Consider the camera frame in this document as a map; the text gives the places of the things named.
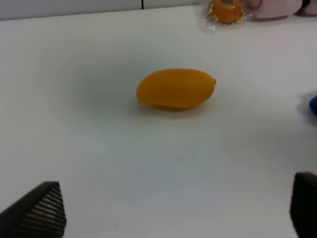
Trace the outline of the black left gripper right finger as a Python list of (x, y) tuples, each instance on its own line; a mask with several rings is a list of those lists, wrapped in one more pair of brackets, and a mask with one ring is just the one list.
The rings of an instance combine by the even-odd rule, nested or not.
[(309, 172), (294, 176), (290, 217), (300, 238), (317, 237), (317, 176)]

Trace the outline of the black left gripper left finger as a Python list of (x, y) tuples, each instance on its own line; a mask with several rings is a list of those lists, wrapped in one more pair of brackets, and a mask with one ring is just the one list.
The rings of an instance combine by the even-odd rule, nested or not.
[(41, 183), (0, 213), (2, 238), (62, 238), (65, 228), (58, 181)]

